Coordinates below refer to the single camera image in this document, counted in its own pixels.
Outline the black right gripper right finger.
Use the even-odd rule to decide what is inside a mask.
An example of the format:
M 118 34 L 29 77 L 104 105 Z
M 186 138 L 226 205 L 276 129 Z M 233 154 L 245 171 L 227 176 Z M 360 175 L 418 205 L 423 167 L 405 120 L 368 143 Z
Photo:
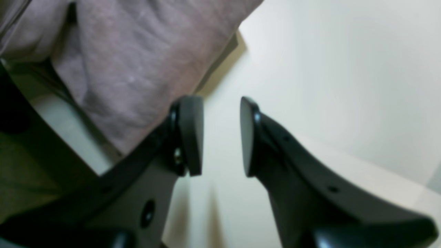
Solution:
M 250 97 L 240 101 L 244 171 L 266 189 L 284 248 L 427 248 L 427 215 L 399 207 L 333 172 Z

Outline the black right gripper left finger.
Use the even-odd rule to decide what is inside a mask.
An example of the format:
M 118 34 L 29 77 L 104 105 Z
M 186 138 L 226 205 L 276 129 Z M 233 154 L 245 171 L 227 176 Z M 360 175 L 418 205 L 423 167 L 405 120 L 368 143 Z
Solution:
M 203 170 L 203 98 L 183 96 L 90 184 L 1 224 L 2 248 L 159 248 L 176 181 Z

